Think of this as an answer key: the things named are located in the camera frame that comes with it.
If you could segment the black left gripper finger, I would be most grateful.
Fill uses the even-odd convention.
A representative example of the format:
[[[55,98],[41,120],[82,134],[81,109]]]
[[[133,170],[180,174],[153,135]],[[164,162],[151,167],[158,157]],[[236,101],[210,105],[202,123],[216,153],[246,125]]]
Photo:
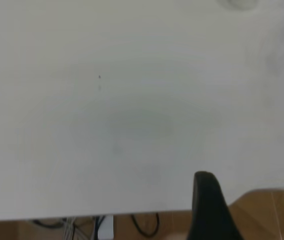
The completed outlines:
[[[194,175],[192,221],[188,240],[242,240],[217,178],[207,171]]]

